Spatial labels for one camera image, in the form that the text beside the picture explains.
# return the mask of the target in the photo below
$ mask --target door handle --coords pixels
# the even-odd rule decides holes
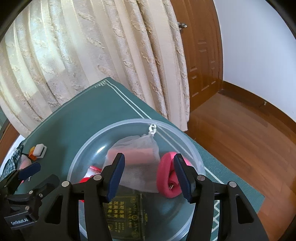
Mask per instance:
[[[179,22],[178,22],[178,26],[179,26],[179,30],[188,27],[186,23],[179,23]]]

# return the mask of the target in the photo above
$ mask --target green tablecloth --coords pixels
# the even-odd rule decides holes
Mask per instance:
[[[173,125],[146,103],[134,96],[123,85],[111,78],[81,92],[48,117],[25,140],[23,152],[28,153],[32,146],[43,143],[48,149],[39,162],[41,171],[25,181],[18,193],[28,192],[50,174],[64,181],[76,153],[96,132],[118,121],[133,118],[152,118]],[[207,176],[215,182],[238,183],[256,211],[259,211],[264,196],[231,172],[198,143],[193,141],[204,162]],[[216,240],[219,220],[219,203],[215,203],[216,217],[213,222],[211,240]]]

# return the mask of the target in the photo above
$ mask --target green checkered cloth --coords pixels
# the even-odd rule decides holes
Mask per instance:
[[[16,151],[12,154],[11,158],[7,161],[4,166],[3,173],[0,177],[0,181],[6,178],[10,173],[12,173],[18,166],[21,156],[22,156],[22,149],[24,148],[23,142],[19,144]]]

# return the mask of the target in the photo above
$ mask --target beige curtain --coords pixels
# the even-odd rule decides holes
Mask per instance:
[[[186,63],[169,0],[33,0],[0,43],[0,106],[25,137],[106,76],[187,130]]]

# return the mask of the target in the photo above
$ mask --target blue gripper pad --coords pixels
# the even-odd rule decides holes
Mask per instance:
[[[122,153],[118,153],[108,170],[111,172],[111,176],[108,183],[108,193],[106,195],[107,201],[111,201],[113,197],[115,197],[115,194],[117,192],[119,182],[125,167],[125,157]]]
[[[195,190],[196,183],[181,154],[174,156],[174,168],[183,196],[191,203],[193,199],[192,192]]]
[[[19,180],[26,180],[30,176],[33,176],[35,173],[41,170],[41,165],[38,162],[34,162],[33,164],[29,165],[28,167],[20,170],[18,174]]]

